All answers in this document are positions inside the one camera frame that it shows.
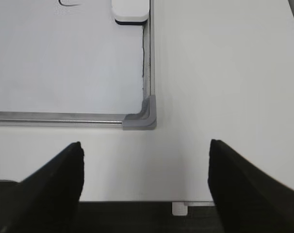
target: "whiteboard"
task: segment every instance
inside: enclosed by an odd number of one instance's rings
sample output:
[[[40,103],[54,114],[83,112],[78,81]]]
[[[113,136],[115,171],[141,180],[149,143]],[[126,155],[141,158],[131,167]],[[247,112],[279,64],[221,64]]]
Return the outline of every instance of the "whiteboard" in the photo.
[[[108,0],[0,0],[0,111],[129,114],[143,100],[143,27]]]

